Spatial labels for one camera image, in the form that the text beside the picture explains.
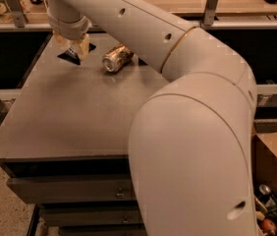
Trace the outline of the white gripper collar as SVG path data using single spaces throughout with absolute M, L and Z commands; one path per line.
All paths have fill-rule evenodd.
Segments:
M 47 13 L 49 25 L 53 29 L 53 36 L 62 51 L 71 47 L 71 41 L 74 40 L 74 49 L 78 54 L 80 61 L 84 60 L 89 52 L 89 35 L 86 33 L 89 28 L 89 20 L 82 16 L 76 22 L 63 22 L 50 13 Z

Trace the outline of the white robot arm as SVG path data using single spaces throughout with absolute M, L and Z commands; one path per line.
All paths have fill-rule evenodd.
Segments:
M 75 39 L 78 12 L 168 84 L 129 135 L 147 236 L 258 236 L 251 174 L 256 82 L 249 64 L 197 25 L 143 0 L 48 0 L 52 28 Z

